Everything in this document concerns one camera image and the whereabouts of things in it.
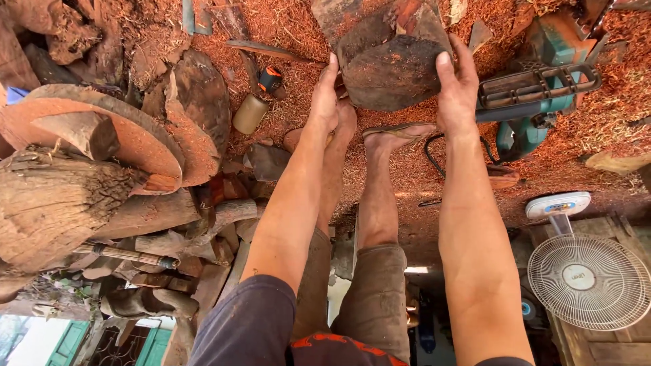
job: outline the brown shorts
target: brown shorts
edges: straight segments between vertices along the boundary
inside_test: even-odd
[[[331,249],[330,239],[315,229],[298,288],[292,341],[317,332],[335,333],[409,363],[404,277],[407,259],[400,246],[387,243],[357,252],[353,281],[332,330],[327,326]]]

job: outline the circular wood disc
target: circular wood disc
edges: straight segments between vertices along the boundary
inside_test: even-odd
[[[29,122],[40,117],[84,111],[111,117],[120,141],[120,149],[115,154],[120,162],[152,173],[157,182],[172,183],[153,184],[151,188],[148,184],[138,194],[172,193],[181,186],[185,158],[165,129],[142,111],[92,88],[44,85],[20,103],[0,109],[0,134],[16,150],[32,143],[54,147],[58,137]],[[62,141],[62,148],[67,145]]]

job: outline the chainsaw handle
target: chainsaw handle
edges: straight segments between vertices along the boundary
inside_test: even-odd
[[[501,120],[520,119],[540,113],[541,101],[526,104],[516,104],[510,107],[495,109],[477,109],[475,111],[475,122],[497,122]]]

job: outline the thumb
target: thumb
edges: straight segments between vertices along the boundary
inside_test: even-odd
[[[337,72],[339,72],[339,60],[337,60],[337,55],[331,52],[330,64],[321,72],[320,82],[329,87],[334,87]]]
[[[447,89],[459,83],[456,75],[454,75],[454,66],[450,60],[450,54],[446,51],[439,53],[436,57],[436,72],[439,74],[441,89]]]

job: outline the finger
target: finger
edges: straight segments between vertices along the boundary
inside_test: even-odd
[[[475,61],[473,60],[473,53],[464,44],[461,38],[456,34],[449,35],[450,43],[454,47],[457,57],[459,57],[459,78],[460,81],[478,82],[477,69],[475,68]]]
[[[441,90],[453,88],[459,84],[454,75],[454,66],[449,53],[444,51],[436,57],[436,72],[439,74],[439,80],[441,81]]]
[[[321,78],[319,83],[327,85],[328,87],[335,87],[335,79],[337,78],[337,72],[339,72],[339,60],[334,53],[330,53],[330,64],[323,69],[321,72]]]

